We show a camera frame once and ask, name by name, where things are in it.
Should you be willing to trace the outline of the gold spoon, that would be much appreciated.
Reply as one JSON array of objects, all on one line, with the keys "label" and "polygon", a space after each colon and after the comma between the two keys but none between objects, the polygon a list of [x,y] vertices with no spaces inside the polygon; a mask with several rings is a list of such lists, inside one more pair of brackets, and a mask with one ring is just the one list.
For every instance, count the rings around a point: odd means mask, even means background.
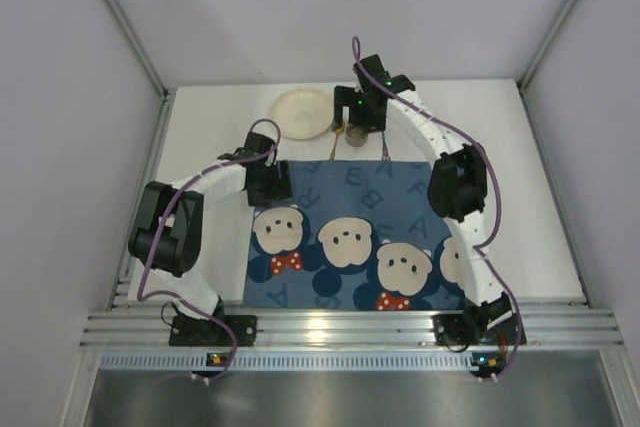
[{"label": "gold spoon", "polygon": [[339,139],[344,133],[345,128],[346,128],[346,120],[343,119],[341,124],[334,130],[334,141],[333,141],[332,149],[329,154],[329,158],[328,158],[329,161],[334,161],[336,158]]}]

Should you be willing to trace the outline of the blue cartoon bear placemat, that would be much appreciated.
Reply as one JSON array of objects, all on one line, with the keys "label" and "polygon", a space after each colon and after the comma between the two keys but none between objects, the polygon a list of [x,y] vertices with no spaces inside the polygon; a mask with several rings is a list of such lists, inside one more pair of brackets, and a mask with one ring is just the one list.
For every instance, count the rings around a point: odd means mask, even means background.
[{"label": "blue cartoon bear placemat", "polygon": [[297,161],[292,196],[255,209],[243,301],[281,309],[458,310],[459,255],[431,166]]}]

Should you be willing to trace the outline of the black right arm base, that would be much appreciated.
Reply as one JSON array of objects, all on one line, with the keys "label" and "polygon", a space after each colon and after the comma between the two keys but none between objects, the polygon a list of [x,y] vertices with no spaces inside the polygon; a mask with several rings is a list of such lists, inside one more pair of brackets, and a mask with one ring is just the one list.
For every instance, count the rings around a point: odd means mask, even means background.
[{"label": "black right arm base", "polygon": [[502,342],[515,344],[520,332],[514,317],[480,333],[464,313],[441,314],[433,318],[435,342],[454,352],[463,352],[470,347],[498,347]]}]

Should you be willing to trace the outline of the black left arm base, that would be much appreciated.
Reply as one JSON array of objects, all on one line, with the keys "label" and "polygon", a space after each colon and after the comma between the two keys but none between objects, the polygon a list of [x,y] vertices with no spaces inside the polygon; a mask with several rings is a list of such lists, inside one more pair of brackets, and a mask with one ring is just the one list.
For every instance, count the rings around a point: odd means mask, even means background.
[{"label": "black left arm base", "polygon": [[[235,335],[239,347],[254,345],[257,334],[256,316],[227,315],[224,321]],[[231,347],[232,339],[214,322],[194,319],[179,313],[171,322],[168,343],[172,347]]]}]

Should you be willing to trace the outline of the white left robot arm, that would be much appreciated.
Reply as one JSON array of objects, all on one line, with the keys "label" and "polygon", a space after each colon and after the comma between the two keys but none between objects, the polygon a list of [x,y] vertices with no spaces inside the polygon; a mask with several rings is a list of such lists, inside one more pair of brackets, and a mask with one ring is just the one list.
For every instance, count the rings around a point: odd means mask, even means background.
[{"label": "white left robot arm", "polygon": [[128,241],[130,255],[143,264],[138,301],[168,298],[189,318],[214,319],[222,300],[197,266],[205,209],[240,192],[251,207],[289,197],[289,168],[277,159],[279,141],[251,131],[242,146],[191,177],[144,187]]}]

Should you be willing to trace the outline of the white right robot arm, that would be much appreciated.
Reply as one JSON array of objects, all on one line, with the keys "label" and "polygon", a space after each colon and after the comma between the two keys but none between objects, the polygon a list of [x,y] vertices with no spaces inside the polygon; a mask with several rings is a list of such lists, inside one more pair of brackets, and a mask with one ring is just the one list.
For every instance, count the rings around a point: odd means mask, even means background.
[{"label": "white right robot arm", "polygon": [[333,129],[344,117],[363,133],[399,126],[431,164],[427,199],[449,227],[460,256],[465,282],[465,307],[460,315],[478,337],[511,317],[507,289],[485,249],[500,227],[501,193],[495,170],[477,141],[432,114],[415,84],[405,75],[392,76],[379,55],[357,58],[354,87],[333,93]]}]

